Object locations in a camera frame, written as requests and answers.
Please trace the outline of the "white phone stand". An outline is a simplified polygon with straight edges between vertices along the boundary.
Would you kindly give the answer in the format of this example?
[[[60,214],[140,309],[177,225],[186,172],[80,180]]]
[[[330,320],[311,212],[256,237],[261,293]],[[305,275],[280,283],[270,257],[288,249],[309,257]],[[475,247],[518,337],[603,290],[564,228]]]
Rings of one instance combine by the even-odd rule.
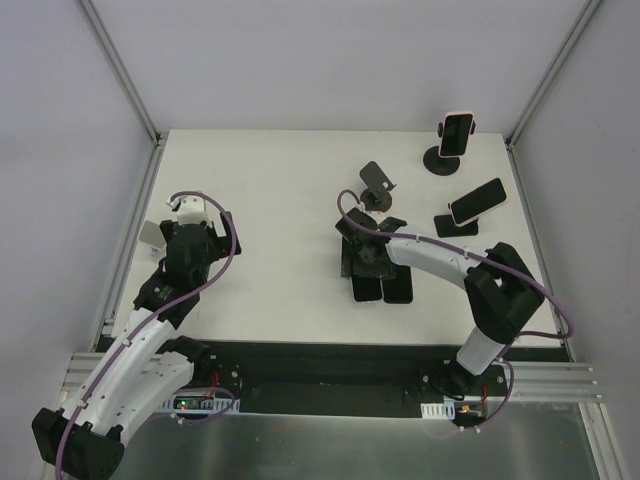
[[[166,240],[160,226],[145,220],[138,235],[138,244],[143,253],[153,260],[159,260],[165,253]]]

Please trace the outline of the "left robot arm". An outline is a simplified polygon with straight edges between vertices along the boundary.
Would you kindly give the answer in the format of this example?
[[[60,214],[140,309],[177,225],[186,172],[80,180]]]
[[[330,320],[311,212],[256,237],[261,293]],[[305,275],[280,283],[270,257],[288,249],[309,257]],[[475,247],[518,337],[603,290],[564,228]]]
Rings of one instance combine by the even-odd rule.
[[[217,275],[241,246],[228,211],[218,236],[205,217],[164,221],[166,255],[141,286],[119,336],[93,371],[56,410],[41,409],[32,430],[42,459],[58,479],[107,479],[127,444],[161,404],[183,387],[216,389],[212,352],[177,333]]]

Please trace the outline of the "black phone white case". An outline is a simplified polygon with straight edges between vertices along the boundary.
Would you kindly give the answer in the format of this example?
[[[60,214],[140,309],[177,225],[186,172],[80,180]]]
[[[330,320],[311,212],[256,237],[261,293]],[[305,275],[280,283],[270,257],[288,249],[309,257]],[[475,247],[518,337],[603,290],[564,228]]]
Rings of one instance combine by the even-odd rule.
[[[379,278],[353,275],[351,286],[355,302],[368,303],[383,299],[382,283]]]

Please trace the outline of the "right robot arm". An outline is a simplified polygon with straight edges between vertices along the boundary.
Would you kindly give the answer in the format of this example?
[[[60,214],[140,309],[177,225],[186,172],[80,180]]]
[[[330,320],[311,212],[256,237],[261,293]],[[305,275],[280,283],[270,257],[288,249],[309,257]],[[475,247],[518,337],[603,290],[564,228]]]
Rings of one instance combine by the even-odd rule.
[[[335,225],[341,236],[341,274],[359,303],[409,304],[412,272],[421,270],[462,289],[474,327],[455,358],[431,374],[432,388],[462,400],[486,381],[486,370],[512,344],[544,301],[517,251],[499,242],[479,259],[461,248],[421,240],[403,220],[378,223],[358,209]]]

